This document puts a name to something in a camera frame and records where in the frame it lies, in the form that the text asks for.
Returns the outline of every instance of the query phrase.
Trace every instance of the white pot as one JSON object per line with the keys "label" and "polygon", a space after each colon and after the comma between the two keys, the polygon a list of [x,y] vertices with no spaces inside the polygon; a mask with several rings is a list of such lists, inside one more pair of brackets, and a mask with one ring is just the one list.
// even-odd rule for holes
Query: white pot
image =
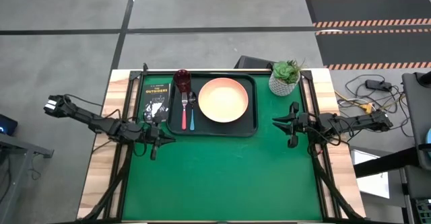
{"label": "white pot", "polygon": [[272,73],[271,77],[269,78],[269,88],[277,96],[286,96],[290,94],[292,91],[294,91],[295,86],[299,82],[299,78],[300,76],[298,77],[298,80],[296,80],[295,83],[287,84],[285,81],[275,78],[274,73]]}

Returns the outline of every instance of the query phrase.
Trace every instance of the red glass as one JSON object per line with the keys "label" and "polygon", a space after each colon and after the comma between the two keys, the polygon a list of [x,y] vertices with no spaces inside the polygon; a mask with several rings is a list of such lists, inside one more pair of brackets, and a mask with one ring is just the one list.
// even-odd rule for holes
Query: red glass
{"label": "red glass", "polygon": [[191,74],[187,70],[178,70],[174,74],[174,82],[181,93],[189,93],[191,91]]}

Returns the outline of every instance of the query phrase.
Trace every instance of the black floor mat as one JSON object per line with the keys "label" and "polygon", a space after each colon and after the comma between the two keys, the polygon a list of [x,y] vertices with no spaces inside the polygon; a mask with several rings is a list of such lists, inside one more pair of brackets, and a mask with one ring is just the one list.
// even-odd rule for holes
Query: black floor mat
{"label": "black floor mat", "polygon": [[431,67],[431,29],[316,32],[332,70]]}
{"label": "black floor mat", "polygon": [[429,0],[306,0],[318,28],[431,24]]}

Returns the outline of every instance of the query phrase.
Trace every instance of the orange striped tape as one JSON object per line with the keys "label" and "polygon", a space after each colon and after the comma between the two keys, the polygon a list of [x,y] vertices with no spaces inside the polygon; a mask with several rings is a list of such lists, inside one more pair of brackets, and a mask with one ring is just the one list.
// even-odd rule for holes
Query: orange striped tape
{"label": "orange striped tape", "polygon": [[356,30],[356,31],[342,31],[342,32],[328,32],[319,31],[316,32],[318,35],[332,35],[332,34],[380,34],[380,33],[412,33],[412,32],[431,32],[430,29],[402,29],[402,30]]}
{"label": "orange striped tape", "polygon": [[336,28],[349,26],[400,26],[400,25],[431,25],[431,18],[393,19],[393,20],[360,20],[340,22],[315,22],[317,28]]}
{"label": "orange striped tape", "polygon": [[421,69],[431,68],[431,62],[410,63],[358,63],[325,65],[329,70],[355,70],[355,69]]}

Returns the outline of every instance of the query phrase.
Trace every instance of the black tray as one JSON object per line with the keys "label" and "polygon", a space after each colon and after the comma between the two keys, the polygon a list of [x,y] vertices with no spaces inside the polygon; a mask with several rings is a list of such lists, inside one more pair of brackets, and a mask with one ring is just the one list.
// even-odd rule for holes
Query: black tray
{"label": "black tray", "polygon": [[166,126],[178,135],[199,135],[199,136],[229,136],[229,137],[249,137],[257,130],[257,90],[255,80],[247,74],[240,73],[192,73],[191,89],[199,99],[201,88],[210,80],[219,77],[227,77],[239,82],[247,91],[248,106],[244,114],[237,120],[228,123],[215,122],[207,118],[199,107],[199,101],[195,104],[195,130],[190,130],[191,106],[187,104],[187,129],[181,129],[181,118],[183,117],[183,105],[181,104],[181,93],[171,83],[169,114]]}

